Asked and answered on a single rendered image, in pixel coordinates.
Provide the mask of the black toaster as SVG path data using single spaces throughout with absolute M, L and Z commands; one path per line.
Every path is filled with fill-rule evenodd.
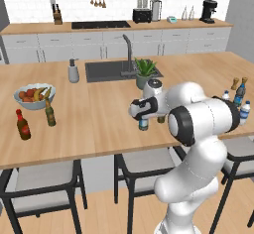
M 132 20 L 138 23 L 150 23 L 152 21 L 152 11 L 150 9 L 134 9 Z

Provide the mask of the silver kettle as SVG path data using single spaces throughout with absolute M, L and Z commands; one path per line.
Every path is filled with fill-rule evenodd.
M 150 1 L 151 17 L 153 22 L 158 22 L 161 20 L 162 13 L 162 1 L 161 0 L 151 0 Z

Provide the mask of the large clear water bottle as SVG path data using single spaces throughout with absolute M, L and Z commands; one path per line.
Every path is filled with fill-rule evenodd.
M 244 125 L 250 113 L 250 101 L 247 100 L 240 108 L 240 124 Z

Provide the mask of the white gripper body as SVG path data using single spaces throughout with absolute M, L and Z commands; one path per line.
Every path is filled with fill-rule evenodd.
M 142 120 L 142 119 L 143 119 L 143 118 L 142 118 L 143 116 L 148 115 L 148 114 L 149 114 L 149 110 L 146 110 L 146 111 L 137 113 L 135 116 L 133 116 L 133 118 L 134 118 L 135 120 L 139 121 L 139 120 Z

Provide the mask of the white fruit bowl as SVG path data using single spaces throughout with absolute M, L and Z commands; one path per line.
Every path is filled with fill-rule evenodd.
M 46 107 L 46 100 L 42 99 L 39 101 L 34 100 L 33 102 L 25 102 L 21 97 L 20 97 L 20 92 L 21 91 L 27 91 L 30 89 L 36 88 L 39 90 L 40 88 L 43 88 L 43 91 L 41 92 L 42 95 L 46 95 L 47 92 L 49 92 L 49 101 L 52 102 L 55 94 L 56 94 L 56 88 L 48 83 L 34 83 L 34 84 L 28 84 L 26 86 L 20 87 L 18 90 L 15 91 L 14 93 L 14 99 L 24 108 L 28 110 L 40 110 L 44 109 Z

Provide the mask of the dark grey sink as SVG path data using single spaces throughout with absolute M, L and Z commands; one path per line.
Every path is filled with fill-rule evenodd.
M 137 65 L 133 60 L 87 62 L 85 72 L 88 82 L 128 80 L 136 78 Z

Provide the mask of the grey base cupboard run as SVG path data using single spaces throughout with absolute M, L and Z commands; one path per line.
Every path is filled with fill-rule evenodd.
M 70 23 L 11 24 L 0 31 L 7 63 L 50 62 L 69 59 L 123 59 L 131 41 L 134 57 L 223 52 L 232 25 L 198 19 L 129 24 L 127 29 L 73 30 Z

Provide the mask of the yellow banana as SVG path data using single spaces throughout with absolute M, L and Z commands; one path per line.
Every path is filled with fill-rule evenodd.
M 40 94 L 46 89 L 46 87 L 41 87 L 37 89 L 34 93 L 34 101 L 40 101 Z

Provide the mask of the grey soap dispenser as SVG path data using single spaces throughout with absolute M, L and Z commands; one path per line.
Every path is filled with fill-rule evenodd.
M 79 82 L 78 67 L 75 65 L 75 60 L 71 58 L 68 65 L 68 80 L 71 83 Z

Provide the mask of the red sauce bottle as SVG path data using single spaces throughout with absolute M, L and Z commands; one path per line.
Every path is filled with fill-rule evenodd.
M 16 110 L 18 117 L 17 127 L 22 140 L 29 140 L 31 138 L 31 132 L 27 120 L 23 117 L 20 109 Z

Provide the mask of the green brown glass bottle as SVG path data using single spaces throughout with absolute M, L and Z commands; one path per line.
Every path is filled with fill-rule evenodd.
M 48 125 L 53 127 L 56 125 L 56 118 L 54 114 L 54 109 L 51 106 L 50 100 L 46 99 L 46 115 L 48 120 Z

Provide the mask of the black hob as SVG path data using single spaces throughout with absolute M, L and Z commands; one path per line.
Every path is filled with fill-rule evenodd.
M 81 29 L 113 29 L 113 28 L 131 28 L 127 21 L 90 21 L 90 22 L 72 22 L 73 30 Z

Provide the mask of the dark grey tap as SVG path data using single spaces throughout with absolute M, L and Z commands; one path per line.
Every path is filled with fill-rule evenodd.
M 127 44 L 127 63 L 128 63 L 128 67 L 126 70 L 122 70 L 120 72 L 120 74 L 122 76 L 134 76 L 137 73 L 137 68 L 135 66 L 135 64 L 132 61 L 132 50 L 131 50 L 131 41 L 129 40 L 129 38 L 123 34 L 122 35 L 123 39 L 125 40 L 126 44 Z

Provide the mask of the green plant in grey pot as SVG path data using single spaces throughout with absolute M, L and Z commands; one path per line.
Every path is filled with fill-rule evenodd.
M 156 63 L 150 59 L 135 59 L 137 66 L 136 85 L 143 90 L 146 82 L 155 74 Z

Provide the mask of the black coffee machine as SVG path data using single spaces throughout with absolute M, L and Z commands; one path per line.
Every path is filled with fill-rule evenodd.
M 199 19 L 207 24 L 213 24 L 214 20 L 211 18 L 211 14 L 215 13 L 216 8 L 217 8 L 216 1 L 204 0 L 202 3 L 201 17 Z

